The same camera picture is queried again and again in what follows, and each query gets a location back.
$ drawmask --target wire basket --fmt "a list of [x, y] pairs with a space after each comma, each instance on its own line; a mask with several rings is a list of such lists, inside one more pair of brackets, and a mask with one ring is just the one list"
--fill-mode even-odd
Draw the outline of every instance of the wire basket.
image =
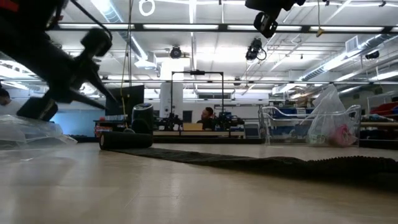
[[[361, 106], [353, 105], [346, 111], [310, 114], [295, 112], [295, 109], [282, 111], [274, 106], [261, 108], [260, 122], [264, 128], [266, 144], [299, 144], [311, 146], [359, 146], [359, 130], [361, 125]], [[308, 134], [314, 120], [336, 120], [344, 118], [347, 124], [339, 124], [330, 134]]]

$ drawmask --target man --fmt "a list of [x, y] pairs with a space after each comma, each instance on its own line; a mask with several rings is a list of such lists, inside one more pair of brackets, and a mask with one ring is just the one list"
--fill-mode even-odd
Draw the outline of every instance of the man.
[[197, 123], [202, 123], [203, 124], [203, 130], [205, 131], [214, 131], [215, 127], [213, 124], [213, 119], [211, 118], [213, 116], [213, 109], [210, 107], [206, 107], [202, 112], [201, 112], [201, 120], [198, 121]]
[[0, 115], [16, 115], [21, 105], [10, 99], [7, 90], [0, 88]]

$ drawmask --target computer monitor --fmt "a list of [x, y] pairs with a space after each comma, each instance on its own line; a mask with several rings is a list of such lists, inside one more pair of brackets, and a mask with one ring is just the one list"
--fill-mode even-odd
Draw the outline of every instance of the computer monitor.
[[106, 99], [105, 105], [107, 107], [107, 110], [105, 111], [105, 115], [112, 116], [124, 114], [122, 103], [123, 96], [126, 115], [128, 120], [131, 120], [133, 107], [144, 102], [144, 89], [145, 88], [143, 85], [124, 87], [122, 88], [122, 91], [120, 91], [120, 88], [110, 89], [109, 91], [117, 99], [118, 102], [115, 103], [111, 100]]

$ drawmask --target floor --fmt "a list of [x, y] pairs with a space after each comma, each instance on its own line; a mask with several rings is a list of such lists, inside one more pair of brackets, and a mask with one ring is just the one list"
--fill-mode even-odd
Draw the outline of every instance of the floor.
[[[265, 146], [180, 149], [277, 154]], [[398, 152], [378, 153], [397, 158]], [[326, 149], [319, 154], [328, 155]], [[307, 152], [303, 159], [313, 157]], [[1, 224], [395, 224], [397, 208], [397, 194], [136, 157], [100, 151], [97, 144], [0, 151]]]

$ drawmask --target plastic bag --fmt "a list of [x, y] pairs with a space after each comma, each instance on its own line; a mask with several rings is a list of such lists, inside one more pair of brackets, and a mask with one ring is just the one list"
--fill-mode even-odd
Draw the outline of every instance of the plastic bag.
[[338, 91], [330, 85], [313, 101], [315, 109], [308, 118], [313, 118], [307, 134], [307, 142], [316, 145], [352, 145], [357, 138], [354, 136], [354, 121], [341, 102]]
[[76, 144], [58, 124], [11, 115], [0, 116], [0, 149], [54, 147]]

